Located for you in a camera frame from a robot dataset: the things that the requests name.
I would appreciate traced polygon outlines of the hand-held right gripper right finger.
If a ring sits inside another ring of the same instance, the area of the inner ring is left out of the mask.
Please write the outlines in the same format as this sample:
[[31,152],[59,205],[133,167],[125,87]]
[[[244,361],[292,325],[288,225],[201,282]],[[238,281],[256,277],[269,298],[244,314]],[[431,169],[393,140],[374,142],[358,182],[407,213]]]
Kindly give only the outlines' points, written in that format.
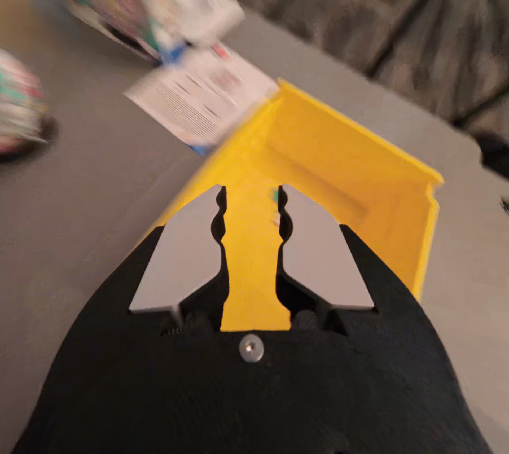
[[291,312],[302,309],[371,311],[368,291],[340,223],[295,189],[278,189],[277,297]]

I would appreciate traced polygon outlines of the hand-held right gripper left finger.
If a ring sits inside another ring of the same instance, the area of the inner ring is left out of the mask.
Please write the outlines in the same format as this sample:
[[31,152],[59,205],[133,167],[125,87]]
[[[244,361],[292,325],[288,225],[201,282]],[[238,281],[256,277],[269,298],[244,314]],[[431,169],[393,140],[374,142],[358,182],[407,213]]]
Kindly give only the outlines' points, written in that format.
[[133,314],[182,315],[196,296],[225,270],[226,187],[214,185],[180,208],[164,225],[129,306]]

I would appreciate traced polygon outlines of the yellow plastic bin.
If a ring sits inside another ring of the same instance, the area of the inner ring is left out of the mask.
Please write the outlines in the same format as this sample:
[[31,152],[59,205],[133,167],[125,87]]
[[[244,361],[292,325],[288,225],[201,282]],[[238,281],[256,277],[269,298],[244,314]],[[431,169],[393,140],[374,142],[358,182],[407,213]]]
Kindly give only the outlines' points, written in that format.
[[272,190],[289,184],[350,227],[420,301],[442,175],[287,82],[192,176],[153,224],[214,185],[226,187],[230,291],[222,331],[288,330],[276,295],[282,240]]

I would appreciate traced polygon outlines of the colourful puzzle ball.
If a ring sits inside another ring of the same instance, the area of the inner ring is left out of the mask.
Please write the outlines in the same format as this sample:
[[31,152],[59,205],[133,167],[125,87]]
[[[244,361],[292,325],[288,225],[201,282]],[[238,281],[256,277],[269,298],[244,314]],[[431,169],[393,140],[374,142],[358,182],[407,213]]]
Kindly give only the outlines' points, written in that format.
[[1,159],[15,159],[46,145],[49,128],[39,77],[1,50]]

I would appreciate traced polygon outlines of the black ball stand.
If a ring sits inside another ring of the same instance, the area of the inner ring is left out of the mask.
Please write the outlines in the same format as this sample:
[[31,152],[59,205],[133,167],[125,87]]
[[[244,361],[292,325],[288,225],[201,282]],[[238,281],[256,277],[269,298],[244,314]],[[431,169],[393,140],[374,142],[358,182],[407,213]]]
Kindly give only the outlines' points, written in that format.
[[44,116],[41,123],[40,138],[37,143],[34,155],[39,157],[46,153],[56,142],[59,136],[60,127],[58,121],[52,116]]

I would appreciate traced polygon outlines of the white instruction leaflet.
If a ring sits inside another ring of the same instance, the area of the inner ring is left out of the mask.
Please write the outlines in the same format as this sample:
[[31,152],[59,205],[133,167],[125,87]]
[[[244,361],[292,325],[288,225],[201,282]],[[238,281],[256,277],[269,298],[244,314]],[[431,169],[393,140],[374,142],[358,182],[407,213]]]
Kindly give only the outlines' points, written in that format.
[[232,49],[192,49],[160,66],[125,96],[201,157],[209,155],[279,90],[277,82]]

